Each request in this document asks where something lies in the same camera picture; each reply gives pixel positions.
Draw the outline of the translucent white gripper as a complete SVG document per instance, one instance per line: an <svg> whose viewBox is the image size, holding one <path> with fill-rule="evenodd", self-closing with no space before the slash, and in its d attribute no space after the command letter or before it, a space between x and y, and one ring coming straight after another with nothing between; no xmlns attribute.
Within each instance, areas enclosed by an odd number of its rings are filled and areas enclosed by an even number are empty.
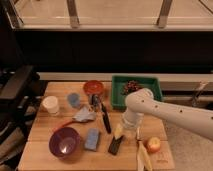
<svg viewBox="0 0 213 171"><path fill-rule="evenodd" d="M114 137L119 139L123 135L123 127L127 130L136 130L142 122L142 115L139 113L136 114L122 114L122 125L118 124L116 126Z"/></svg>

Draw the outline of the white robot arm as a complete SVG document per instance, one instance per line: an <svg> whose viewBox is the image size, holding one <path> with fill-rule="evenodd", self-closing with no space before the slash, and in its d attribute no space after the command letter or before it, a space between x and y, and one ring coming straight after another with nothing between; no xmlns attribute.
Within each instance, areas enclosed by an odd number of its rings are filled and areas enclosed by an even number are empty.
<svg viewBox="0 0 213 171"><path fill-rule="evenodd" d="M127 95L125 105L121 123L126 129L136 129L141 117L150 114L213 141L212 110L156 101L148 88Z"/></svg>

